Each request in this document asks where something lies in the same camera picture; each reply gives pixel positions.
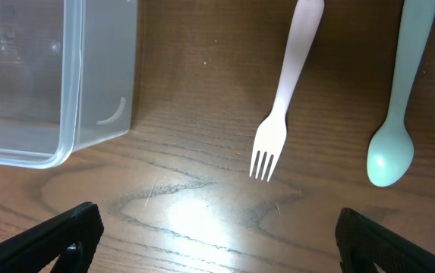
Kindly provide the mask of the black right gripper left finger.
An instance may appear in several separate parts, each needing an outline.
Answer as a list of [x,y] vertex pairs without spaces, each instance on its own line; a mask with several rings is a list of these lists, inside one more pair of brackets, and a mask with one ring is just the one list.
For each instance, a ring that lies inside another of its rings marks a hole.
[[0,272],[87,272],[104,226],[92,202],[61,213],[0,243]]

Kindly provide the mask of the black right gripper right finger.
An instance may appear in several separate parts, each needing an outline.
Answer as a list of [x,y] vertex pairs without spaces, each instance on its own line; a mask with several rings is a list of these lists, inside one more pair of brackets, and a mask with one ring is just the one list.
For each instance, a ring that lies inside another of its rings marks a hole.
[[343,208],[335,229],[343,273],[435,273],[435,255],[382,225]]

